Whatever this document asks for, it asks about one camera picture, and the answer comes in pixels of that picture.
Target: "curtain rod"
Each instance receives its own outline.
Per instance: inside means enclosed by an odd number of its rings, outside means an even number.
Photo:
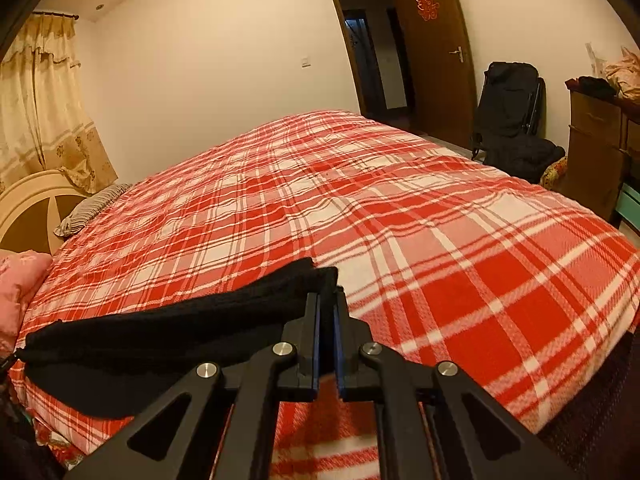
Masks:
[[[49,16],[61,16],[62,18],[73,18],[77,20],[80,18],[77,14],[62,14],[62,12],[45,12],[44,10],[34,10],[32,14],[46,14]]]

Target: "red plaid blanket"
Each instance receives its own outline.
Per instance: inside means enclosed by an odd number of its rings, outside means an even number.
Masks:
[[[634,323],[640,258],[558,194],[346,112],[261,126],[128,190],[55,256],[24,319],[133,312],[337,266],[351,315],[409,359],[460,364],[530,430]],[[12,371],[21,402],[84,452],[126,421],[82,416]],[[372,407],[331,379],[283,404],[273,476],[378,474]]]

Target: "black towel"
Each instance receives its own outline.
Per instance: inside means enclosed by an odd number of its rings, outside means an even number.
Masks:
[[[71,322],[26,337],[25,374],[67,406],[97,418],[139,413],[201,362],[243,362],[280,341],[306,295],[321,298],[321,361],[333,362],[331,312],[338,271],[304,258],[233,292]]]

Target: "door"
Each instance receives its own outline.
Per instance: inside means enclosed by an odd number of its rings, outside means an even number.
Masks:
[[[366,12],[364,10],[345,10],[344,23],[356,57],[366,106],[365,116],[369,119],[375,119],[386,111],[386,102]]]
[[[476,80],[459,0],[394,0],[420,131],[468,148]]]

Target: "wooden headboard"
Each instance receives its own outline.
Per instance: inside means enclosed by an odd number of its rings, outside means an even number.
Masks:
[[[0,250],[55,254],[63,239],[53,229],[88,196],[58,170],[16,182],[0,195]]]

